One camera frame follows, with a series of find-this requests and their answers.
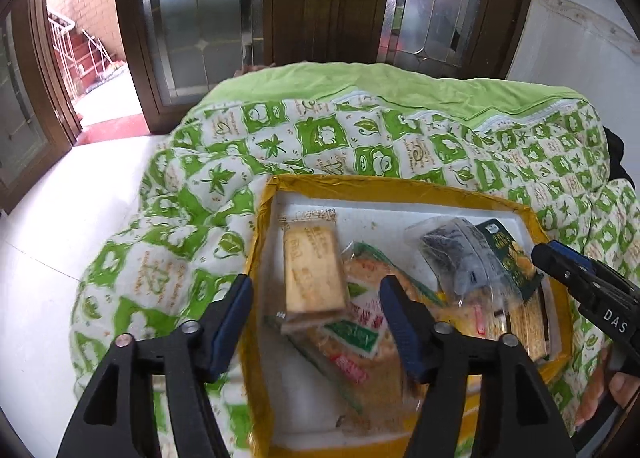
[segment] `blue gripper pad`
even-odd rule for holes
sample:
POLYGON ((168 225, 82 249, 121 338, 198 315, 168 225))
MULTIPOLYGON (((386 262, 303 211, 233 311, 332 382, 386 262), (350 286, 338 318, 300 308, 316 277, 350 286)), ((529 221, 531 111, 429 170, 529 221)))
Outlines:
POLYGON ((226 311, 220 329, 211 343, 211 367, 209 371, 216 380, 228 370, 229 363, 238 345, 240 333, 247 317, 249 317, 249 312, 254 302, 254 285, 251 279, 244 276, 244 280, 239 286, 235 301, 226 311))
POLYGON ((556 252, 574 261, 574 263, 577 263, 578 265, 580 265, 587 272, 594 273, 593 264, 591 264, 591 260, 584 257, 581 253, 576 252, 573 248, 569 248, 567 245, 563 245, 562 243, 556 240, 549 241, 547 245, 553 248, 556 252))
MULTIPOLYGON (((422 358, 422 343, 402 307, 405 301, 405 305, 411 306, 398 279, 392 275, 386 276, 380 282, 380 304, 386 317, 386 323, 396 341, 398 353, 406 372, 423 384, 426 380, 427 367, 422 358)), ((417 303, 416 306, 422 306, 428 314, 424 305, 417 303)))

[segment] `white wall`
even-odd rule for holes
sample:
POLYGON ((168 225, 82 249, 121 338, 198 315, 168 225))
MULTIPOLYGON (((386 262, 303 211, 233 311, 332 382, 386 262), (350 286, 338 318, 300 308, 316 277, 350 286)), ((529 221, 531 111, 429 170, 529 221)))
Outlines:
POLYGON ((640 42, 615 0, 532 0, 508 79, 586 96, 640 186, 640 42))

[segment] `metal screw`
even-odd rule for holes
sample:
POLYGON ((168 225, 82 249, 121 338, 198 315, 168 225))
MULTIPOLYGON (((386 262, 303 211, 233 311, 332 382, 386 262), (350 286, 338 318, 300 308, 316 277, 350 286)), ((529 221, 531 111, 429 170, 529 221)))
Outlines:
POLYGON ((433 329, 440 335, 449 335, 453 331, 453 326, 449 323, 436 323, 433 326, 433 329))
POLYGON ((507 335, 502 337, 502 344, 505 344, 507 346, 511 346, 511 348, 514 348, 515 346, 520 344, 520 341, 515 335, 511 333, 507 333, 507 335))
POLYGON ((129 346, 133 341, 133 337, 128 333, 123 333, 122 335, 118 335, 116 337, 116 346, 118 348, 124 348, 124 346, 129 346))
POLYGON ((182 333, 186 333, 188 335, 189 333, 197 332, 200 329, 200 324, 198 324, 198 321, 187 321, 182 323, 180 329, 182 330, 182 333))

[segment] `staircase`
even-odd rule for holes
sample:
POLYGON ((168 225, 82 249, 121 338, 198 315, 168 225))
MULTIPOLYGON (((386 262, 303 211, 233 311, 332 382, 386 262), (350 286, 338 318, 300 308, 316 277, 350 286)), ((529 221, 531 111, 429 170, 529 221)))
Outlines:
POLYGON ((84 94, 105 69, 113 64, 102 41, 78 31, 70 18, 47 9, 53 51, 62 73, 66 91, 72 100, 84 94))

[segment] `yellow packing tape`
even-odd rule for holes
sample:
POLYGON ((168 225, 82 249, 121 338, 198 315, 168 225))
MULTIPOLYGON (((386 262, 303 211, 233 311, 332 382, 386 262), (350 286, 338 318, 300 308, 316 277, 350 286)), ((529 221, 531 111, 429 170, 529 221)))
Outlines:
MULTIPOLYGON (((260 368, 260 354, 257 338, 257 297, 260 282, 258 267, 264 240, 271 219, 271 204, 276 192, 299 193, 309 198, 326 200, 350 200, 355 202, 388 203, 431 203, 465 209, 485 211, 510 211, 520 216, 534 243, 546 243, 548 237, 543 232, 535 213, 527 206, 489 195, 444 187, 422 181, 368 176, 328 176, 328 175, 280 175, 267 183, 258 207, 254 240, 250 247, 245 273, 254 281, 256 290, 254 309, 244 329, 239 345, 242 372, 247 390, 250 414, 253 423, 250 445, 257 458, 338 458, 344 455, 344 448, 327 448, 307 451, 293 451, 271 446, 273 433, 273 411, 269 403, 264 377, 260 368)), ((558 357, 540 367, 545 383, 550 383, 564 369, 572 352, 572 323, 566 288, 551 280, 551 288, 556 303, 556 313, 561 332, 562 349, 558 357)), ((465 416, 460 430, 460 441, 466 440, 476 430, 479 394, 466 399, 465 416)), ((368 444, 350 448, 350 454, 358 457, 400 458, 408 443, 408 437, 397 438, 384 443, 368 444)))

